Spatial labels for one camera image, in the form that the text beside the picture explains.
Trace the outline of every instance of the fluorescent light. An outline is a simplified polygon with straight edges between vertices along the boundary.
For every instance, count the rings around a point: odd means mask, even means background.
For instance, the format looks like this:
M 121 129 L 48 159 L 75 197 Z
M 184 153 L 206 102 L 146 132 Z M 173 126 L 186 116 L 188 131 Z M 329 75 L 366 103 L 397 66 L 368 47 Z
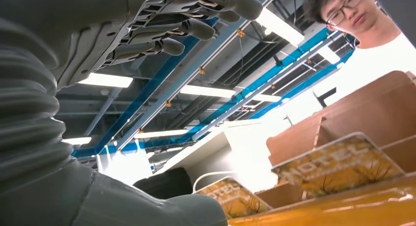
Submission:
M 331 64 L 336 64 L 341 60 L 341 58 L 335 52 L 333 52 L 328 46 L 324 46 L 321 49 L 319 49 L 318 54 L 324 57 Z
M 168 150 L 166 150 L 166 151 L 180 151 L 180 150 L 182 150 L 183 148 L 171 148 L 171 149 L 168 149 Z
M 126 76 L 91 73 L 87 79 L 82 80 L 79 83 L 87 85 L 127 88 L 130 86 L 132 81 L 133 78 Z
M 225 121 L 220 127 L 221 128 L 228 128 L 234 126 L 248 126 L 254 124 L 261 124 L 264 121 L 262 119 L 249 119 L 249 120 L 238 120 L 238 121 Z
M 305 39 L 305 37 L 300 32 L 292 28 L 289 24 L 287 24 L 277 15 L 273 14 L 267 8 L 263 8 L 263 11 L 256 19 L 256 21 L 263 25 L 263 27 L 285 38 L 294 46 L 299 45 Z
M 274 96 L 274 95 L 256 95 L 254 96 L 253 100 L 256 101 L 262 101 L 262 102 L 279 102 L 282 99 L 280 96 Z
M 62 141 L 68 144 L 72 144 L 72 145 L 83 145 L 83 144 L 88 144 L 89 142 L 91 142 L 91 137 L 64 139 Z
M 181 89 L 182 94 L 189 95 L 205 95 L 205 96 L 214 96 L 222 98 L 231 98 L 235 95 L 234 90 L 225 90 L 225 89 L 216 89 L 210 87 L 186 85 Z
M 137 133 L 134 136 L 134 138 L 135 139 L 145 139 L 145 138 L 154 138 L 154 137 L 162 137 L 162 136 L 182 135 L 182 134 L 186 134 L 186 133 L 188 133 L 187 129 L 158 131 L 158 132 L 147 132 L 147 133 Z

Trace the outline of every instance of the eyeglasses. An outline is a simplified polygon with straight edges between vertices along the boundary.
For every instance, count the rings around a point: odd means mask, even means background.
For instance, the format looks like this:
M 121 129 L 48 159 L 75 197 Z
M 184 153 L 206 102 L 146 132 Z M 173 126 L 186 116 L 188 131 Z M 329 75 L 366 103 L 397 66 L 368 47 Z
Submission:
M 338 26 L 345 20 L 345 13 L 343 11 L 344 8 L 354 8 L 356 7 L 362 0 L 345 0 L 344 4 L 335 11 L 333 14 L 329 16 L 327 23 L 331 26 Z

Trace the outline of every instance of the white cable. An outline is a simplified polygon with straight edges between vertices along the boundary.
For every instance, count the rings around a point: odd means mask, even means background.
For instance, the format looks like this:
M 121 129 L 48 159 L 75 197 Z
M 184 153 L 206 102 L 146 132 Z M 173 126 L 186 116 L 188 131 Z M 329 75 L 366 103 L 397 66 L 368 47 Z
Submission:
M 194 183 L 194 186 L 193 186 L 193 192 L 194 192 L 194 193 L 196 192 L 196 185 L 197 185 L 197 183 L 198 183 L 201 179 L 203 179 L 203 178 L 205 178 L 205 177 L 207 177 L 207 176 L 225 175 L 225 174 L 235 174 L 235 173 L 236 173 L 235 171 L 217 171 L 217 172 L 210 172 L 210 173 L 203 174 L 203 175 L 199 176 L 199 177 L 195 180 L 195 183 Z

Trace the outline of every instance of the black hair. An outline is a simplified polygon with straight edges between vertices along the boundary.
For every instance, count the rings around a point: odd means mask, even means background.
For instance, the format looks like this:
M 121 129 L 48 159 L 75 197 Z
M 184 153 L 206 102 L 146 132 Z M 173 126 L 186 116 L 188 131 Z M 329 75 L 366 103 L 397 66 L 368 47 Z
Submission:
M 303 2 L 303 10 L 305 11 L 306 17 L 312 21 L 325 24 L 321 15 L 322 7 L 329 0 L 305 0 Z

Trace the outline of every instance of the gray robot arm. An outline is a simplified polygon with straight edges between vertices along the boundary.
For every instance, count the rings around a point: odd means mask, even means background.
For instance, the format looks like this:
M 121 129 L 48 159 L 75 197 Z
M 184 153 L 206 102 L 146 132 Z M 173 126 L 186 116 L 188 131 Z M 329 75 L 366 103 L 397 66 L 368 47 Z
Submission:
M 199 20 L 235 20 L 245 16 L 241 4 L 247 0 L 0 0 L 0 225 L 226 226 L 209 197 L 158 200 L 71 158 L 54 96 L 106 62 L 180 54 L 169 36 L 209 39 Z M 251 4 L 255 17 L 261 4 Z

